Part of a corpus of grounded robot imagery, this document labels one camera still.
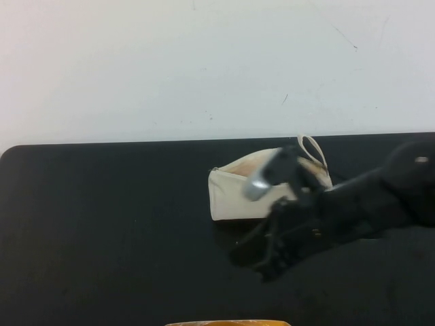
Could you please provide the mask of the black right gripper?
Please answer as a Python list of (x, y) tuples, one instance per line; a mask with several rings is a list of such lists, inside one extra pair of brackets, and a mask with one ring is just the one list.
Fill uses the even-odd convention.
[(310, 194), (306, 203), (281, 199), (281, 237), (252, 232), (230, 250), (236, 266), (257, 268), (271, 282), (302, 261), (299, 252), (322, 252), (344, 243), (344, 198), (334, 192)]

